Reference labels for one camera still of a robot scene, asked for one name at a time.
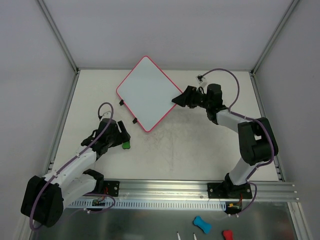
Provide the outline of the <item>green bone-shaped eraser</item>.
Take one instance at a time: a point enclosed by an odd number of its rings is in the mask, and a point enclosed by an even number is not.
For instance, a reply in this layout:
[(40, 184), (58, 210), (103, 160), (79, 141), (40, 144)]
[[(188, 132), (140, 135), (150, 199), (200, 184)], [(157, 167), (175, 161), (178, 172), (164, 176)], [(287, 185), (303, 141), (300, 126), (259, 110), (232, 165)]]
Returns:
[(126, 142), (122, 143), (121, 146), (124, 150), (129, 150), (131, 148), (131, 143), (130, 143), (130, 141), (126, 141)]

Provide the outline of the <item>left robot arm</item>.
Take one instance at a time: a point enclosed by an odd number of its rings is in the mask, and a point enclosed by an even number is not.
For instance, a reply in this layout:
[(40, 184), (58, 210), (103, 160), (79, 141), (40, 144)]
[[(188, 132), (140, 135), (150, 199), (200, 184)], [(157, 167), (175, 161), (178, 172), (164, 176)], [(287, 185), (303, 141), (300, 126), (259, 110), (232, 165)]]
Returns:
[(103, 118), (85, 138), (76, 155), (60, 169), (33, 176), (26, 186), (20, 212), (45, 227), (54, 226), (63, 211), (83, 195), (107, 194), (104, 175), (91, 169), (110, 148), (129, 149), (131, 136), (122, 121)]

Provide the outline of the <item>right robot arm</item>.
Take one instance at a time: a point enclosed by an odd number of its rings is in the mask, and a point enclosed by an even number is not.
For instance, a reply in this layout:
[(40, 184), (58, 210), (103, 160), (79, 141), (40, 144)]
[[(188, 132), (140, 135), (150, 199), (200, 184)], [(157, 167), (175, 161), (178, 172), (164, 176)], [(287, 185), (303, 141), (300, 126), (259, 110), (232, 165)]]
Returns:
[(203, 108), (212, 123), (238, 134), (240, 159), (211, 193), (220, 198), (244, 196), (250, 187), (251, 176), (258, 168), (270, 164), (279, 152), (269, 120), (245, 117), (231, 111), (223, 103), (221, 86), (215, 83), (209, 84), (206, 92), (201, 87), (188, 86), (171, 101), (180, 107)]

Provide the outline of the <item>pink-framed whiteboard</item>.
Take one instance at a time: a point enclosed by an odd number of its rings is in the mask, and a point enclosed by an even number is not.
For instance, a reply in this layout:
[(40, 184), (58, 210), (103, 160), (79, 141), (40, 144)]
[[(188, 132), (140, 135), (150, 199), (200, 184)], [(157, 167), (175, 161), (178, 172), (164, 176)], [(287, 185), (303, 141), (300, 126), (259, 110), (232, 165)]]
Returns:
[(147, 55), (116, 88), (116, 94), (145, 132), (151, 132), (176, 106), (181, 89)]

